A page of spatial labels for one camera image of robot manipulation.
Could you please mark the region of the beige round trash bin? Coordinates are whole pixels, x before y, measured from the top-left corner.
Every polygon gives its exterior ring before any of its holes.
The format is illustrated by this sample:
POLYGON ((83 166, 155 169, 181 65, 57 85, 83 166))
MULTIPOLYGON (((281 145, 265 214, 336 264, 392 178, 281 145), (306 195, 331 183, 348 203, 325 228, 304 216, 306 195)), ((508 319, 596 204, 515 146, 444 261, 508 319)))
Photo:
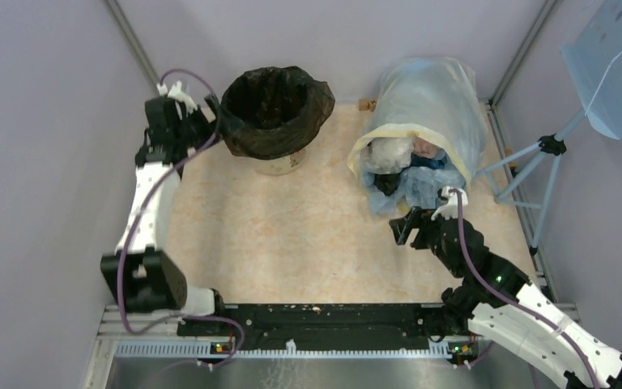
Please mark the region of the beige round trash bin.
POLYGON ((260 174, 268 176, 281 176, 289 174, 300 168, 307 156, 307 150, 301 149, 298 152, 282 156, 272 160, 253 160, 253 169, 260 174))

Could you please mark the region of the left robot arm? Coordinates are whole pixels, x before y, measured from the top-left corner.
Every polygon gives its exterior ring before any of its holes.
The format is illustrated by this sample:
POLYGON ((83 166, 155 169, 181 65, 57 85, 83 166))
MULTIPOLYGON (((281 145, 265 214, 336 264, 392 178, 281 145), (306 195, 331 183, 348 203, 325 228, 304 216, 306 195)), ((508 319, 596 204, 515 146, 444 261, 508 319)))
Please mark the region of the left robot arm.
POLYGON ((100 260, 100 272, 117 303, 121 321, 133 335, 139 329, 130 314, 163 315, 162 319, 196 317, 208 335, 227 325, 222 299, 214 289, 190 286, 167 251, 174 195, 181 184, 190 150, 202 152, 218 140, 216 123, 182 92, 166 92, 144 104, 147 128, 134 157, 135 189, 124 232, 113 253, 100 260))

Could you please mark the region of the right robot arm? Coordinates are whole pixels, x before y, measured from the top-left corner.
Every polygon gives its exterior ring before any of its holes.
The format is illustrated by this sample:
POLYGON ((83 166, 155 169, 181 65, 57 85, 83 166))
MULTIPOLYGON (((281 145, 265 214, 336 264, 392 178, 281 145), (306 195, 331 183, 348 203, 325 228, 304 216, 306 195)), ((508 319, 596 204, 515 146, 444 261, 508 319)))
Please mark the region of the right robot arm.
POLYGON ((430 250, 457 279, 442 293, 442 322, 505 348, 559 388, 622 388, 622 351, 613 348, 554 305, 529 276, 494 252, 468 220, 433 217, 412 208, 389 226, 398 245, 430 250))

